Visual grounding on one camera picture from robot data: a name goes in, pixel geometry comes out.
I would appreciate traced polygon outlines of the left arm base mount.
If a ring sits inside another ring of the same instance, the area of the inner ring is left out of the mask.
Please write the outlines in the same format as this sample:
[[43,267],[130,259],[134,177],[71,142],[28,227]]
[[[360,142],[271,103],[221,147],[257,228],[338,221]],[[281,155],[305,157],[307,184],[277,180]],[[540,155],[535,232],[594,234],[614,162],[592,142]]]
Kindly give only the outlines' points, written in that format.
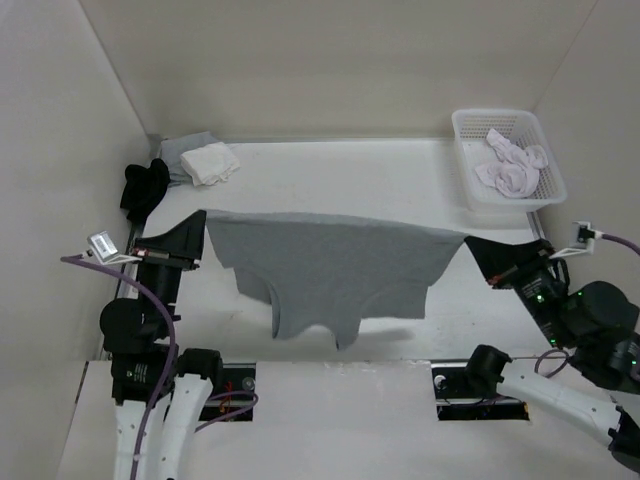
[[253,400],[256,379],[257,367],[255,363],[225,364],[221,381],[205,403],[199,421],[212,421],[249,406]]

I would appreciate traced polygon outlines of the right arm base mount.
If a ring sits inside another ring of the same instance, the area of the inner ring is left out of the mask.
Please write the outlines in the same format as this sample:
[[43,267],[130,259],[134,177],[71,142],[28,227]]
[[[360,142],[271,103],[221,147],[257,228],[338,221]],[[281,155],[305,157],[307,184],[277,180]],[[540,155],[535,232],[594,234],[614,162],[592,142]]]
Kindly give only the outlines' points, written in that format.
[[465,375],[465,363],[431,365],[439,421],[529,421],[527,405],[499,394],[478,395]]

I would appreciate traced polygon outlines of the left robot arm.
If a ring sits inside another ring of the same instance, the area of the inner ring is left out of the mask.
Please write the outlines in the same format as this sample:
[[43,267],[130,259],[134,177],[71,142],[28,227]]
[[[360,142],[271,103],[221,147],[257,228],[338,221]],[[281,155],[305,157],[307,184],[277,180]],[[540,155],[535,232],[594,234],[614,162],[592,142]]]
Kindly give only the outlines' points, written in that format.
[[199,266],[206,220],[198,210],[162,235],[137,239],[137,272],[123,280],[138,295],[117,298],[101,313],[118,422],[117,479],[179,478],[200,413],[223,390],[220,353],[179,349],[175,329],[181,277]]

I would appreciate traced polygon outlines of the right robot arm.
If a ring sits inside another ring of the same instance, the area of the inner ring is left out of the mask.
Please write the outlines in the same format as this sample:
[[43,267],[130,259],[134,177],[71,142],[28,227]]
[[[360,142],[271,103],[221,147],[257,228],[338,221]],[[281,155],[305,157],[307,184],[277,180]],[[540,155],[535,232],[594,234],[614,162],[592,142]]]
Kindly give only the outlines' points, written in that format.
[[563,351],[567,364],[606,392],[608,400],[589,397],[537,372],[527,373],[507,353],[489,345],[475,348],[463,380],[475,395],[511,397],[555,416],[637,472],[639,308],[609,282],[569,290],[567,258],[592,253],[598,240],[639,249],[588,222],[578,223],[573,244],[561,250],[545,239],[510,245],[467,237],[465,243],[486,282],[497,290],[513,290],[550,346]]

